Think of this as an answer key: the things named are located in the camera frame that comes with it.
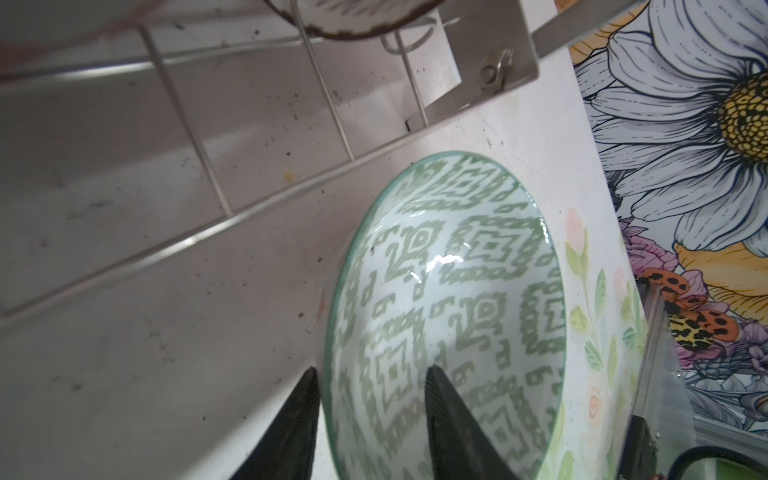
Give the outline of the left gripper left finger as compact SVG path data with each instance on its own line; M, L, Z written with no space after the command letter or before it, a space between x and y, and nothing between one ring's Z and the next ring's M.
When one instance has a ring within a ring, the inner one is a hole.
M318 373L309 367L231 479L310 479L320 400Z

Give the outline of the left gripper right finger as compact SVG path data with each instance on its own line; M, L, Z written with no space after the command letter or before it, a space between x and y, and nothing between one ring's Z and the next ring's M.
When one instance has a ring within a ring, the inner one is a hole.
M516 477L437 365L427 370L425 409L436 480Z

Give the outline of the pale patterned bottom bowl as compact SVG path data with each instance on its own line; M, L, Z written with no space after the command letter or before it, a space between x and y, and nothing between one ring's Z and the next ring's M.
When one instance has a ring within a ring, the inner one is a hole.
M485 156L405 169L351 240L322 395L342 479L429 479L427 371L440 367L511 470L535 478L564 381L565 298L535 201Z

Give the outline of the white maroon triangle bowl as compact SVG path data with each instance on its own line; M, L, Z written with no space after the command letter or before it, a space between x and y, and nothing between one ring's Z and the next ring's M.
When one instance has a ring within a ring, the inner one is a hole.
M443 0L297 1L300 24L310 37L364 40L401 28L430 13Z

